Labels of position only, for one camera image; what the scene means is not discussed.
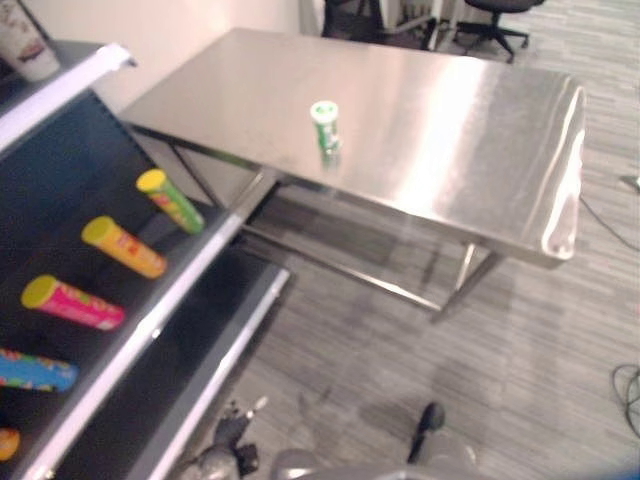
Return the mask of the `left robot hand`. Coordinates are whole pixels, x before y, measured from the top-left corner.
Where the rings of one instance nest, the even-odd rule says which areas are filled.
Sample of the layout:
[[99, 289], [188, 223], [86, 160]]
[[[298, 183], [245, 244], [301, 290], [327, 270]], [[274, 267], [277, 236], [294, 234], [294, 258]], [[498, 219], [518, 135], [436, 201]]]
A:
[[246, 411], [241, 410], [236, 400], [231, 400], [223, 410], [213, 433], [214, 447], [235, 449], [256, 414], [269, 402], [267, 396], [259, 397]]

